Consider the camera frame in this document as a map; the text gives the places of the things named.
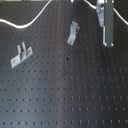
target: black surface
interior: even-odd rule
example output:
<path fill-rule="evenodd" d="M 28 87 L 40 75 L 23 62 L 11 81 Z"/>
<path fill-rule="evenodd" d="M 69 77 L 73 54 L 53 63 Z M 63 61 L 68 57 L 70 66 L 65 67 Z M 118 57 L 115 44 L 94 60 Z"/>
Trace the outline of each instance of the black surface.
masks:
<path fill-rule="evenodd" d="M 45 3 L 1 3 L 0 17 L 28 23 Z M 127 7 L 115 1 L 126 20 Z M 81 29 L 70 46 L 73 20 Z M 0 23 L 0 128 L 127 128 L 127 35 L 114 15 L 114 47 L 105 48 L 97 14 L 82 1 L 52 2 L 26 29 Z M 34 55 L 12 70 L 23 41 Z"/>
<path fill-rule="evenodd" d="M 105 2 L 105 43 L 107 47 L 112 47 L 113 44 L 113 3 L 112 0 Z"/>

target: metal clamp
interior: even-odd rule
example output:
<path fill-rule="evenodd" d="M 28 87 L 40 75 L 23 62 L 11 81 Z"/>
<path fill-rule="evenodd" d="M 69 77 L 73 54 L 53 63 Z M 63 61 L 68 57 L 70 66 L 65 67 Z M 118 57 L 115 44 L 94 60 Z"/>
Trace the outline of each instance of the metal clamp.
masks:
<path fill-rule="evenodd" d="M 26 60 L 27 58 L 29 58 L 31 55 L 33 55 L 33 51 L 32 48 L 29 47 L 26 50 L 26 46 L 25 43 L 22 43 L 22 47 L 23 47 L 23 52 L 21 52 L 21 48 L 20 45 L 17 46 L 18 49 L 18 55 L 16 57 L 14 57 L 13 59 L 11 59 L 11 66 L 12 68 L 15 68 L 17 65 L 19 65 L 20 63 L 22 63 L 24 60 Z"/>
<path fill-rule="evenodd" d="M 113 47 L 113 3 L 114 0 L 97 0 L 96 12 L 100 27 L 103 27 L 103 44 L 106 47 Z"/>
<path fill-rule="evenodd" d="M 80 27 L 78 26 L 78 23 L 72 21 L 72 24 L 70 26 L 70 36 L 69 36 L 68 41 L 67 41 L 68 44 L 73 46 L 79 30 L 80 30 Z"/>

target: metal plate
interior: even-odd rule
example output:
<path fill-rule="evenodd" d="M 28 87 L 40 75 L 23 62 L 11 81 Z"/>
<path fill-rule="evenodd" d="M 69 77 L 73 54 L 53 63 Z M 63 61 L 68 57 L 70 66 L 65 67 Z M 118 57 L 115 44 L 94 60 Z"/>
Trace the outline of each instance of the metal plate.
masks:
<path fill-rule="evenodd" d="M 0 17 L 28 23 L 45 3 L 1 3 Z M 127 7 L 115 1 L 126 20 Z M 72 21 L 81 30 L 70 46 Z M 112 49 L 103 47 L 97 14 L 82 1 L 52 2 L 26 29 L 0 23 L 0 128 L 127 128 L 128 28 L 116 15 L 114 22 Z M 23 41 L 34 54 L 12 70 Z"/>
<path fill-rule="evenodd" d="M 105 2 L 104 24 L 105 24 L 105 43 L 107 47 L 113 47 L 113 0 Z"/>

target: white cable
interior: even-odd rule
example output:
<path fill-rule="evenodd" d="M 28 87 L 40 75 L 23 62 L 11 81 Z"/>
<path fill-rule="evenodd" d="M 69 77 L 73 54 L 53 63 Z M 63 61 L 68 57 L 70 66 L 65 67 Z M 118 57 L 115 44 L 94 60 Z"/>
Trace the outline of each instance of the white cable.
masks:
<path fill-rule="evenodd" d="M 120 14 L 119 14 L 119 12 L 114 8 L 113 9 L 114 10 L 114 12 L 117 14 L 117 16 L 126 24 L 126 25 L 128 25 L 128 21 L 126 21 Z"/>
<path fill-rule="evenodd" d="M 92 5 L 89 1 L 87 0 L 84 0 L 90 7 L 92 7 L 93 9 L 96 9 L 96 6 Z M 119 12 L 113 8 L 114 12 L 117 14 L 117 16 L 126 24 L 128 25 L 128 21 L 126 21 L 120 14 Z"/>
<path fill-rule="evenodd" d="M 90 7 L 92 7 L 93 9 L 96 9 L 96 6 L 92 5 L 89 1 L 84 0 Z"/>
<path fill-rule="evenodd" d="M 25 24 L 25 25 L 16 25 L 16 24 L 11 23 L 11 22 L 9 22 L 9 21 L 7 21 L 7 20 L 4 20 L 4 19 L 0 19 L 0 22 L 5 23 L 5 24 L 8 24 L 8 25 L 13 26 L 13 27 L 18 28 L 18 29 L 27 28 L 27 27 L 29 27 L 33 22 L 36 21 L 36 19 L 41 15 L 41 13 L 45 10 L 45 8 L 50 4 L 51 1 L 52 1 L 52 0 L 49 0 L 49 1 L 47 2 L 47 4 L 43 7 L 43 9 L 39 12 L 39 14 L 38 14 L 31 22 L 29 22 L 29 23 L 27 23 L 27 24 Z"/>

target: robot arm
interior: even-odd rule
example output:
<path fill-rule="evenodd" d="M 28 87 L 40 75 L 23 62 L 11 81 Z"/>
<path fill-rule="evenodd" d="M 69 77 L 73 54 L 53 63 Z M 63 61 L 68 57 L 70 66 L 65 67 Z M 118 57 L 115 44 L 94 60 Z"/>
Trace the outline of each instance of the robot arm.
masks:
<path fill-rule="evenodd" d="M 113 46 L 113 3 L 114 0 L 97 0 L 96 12 L 100 27 L 103 27 L 103 44 L 106 47 Z"/>

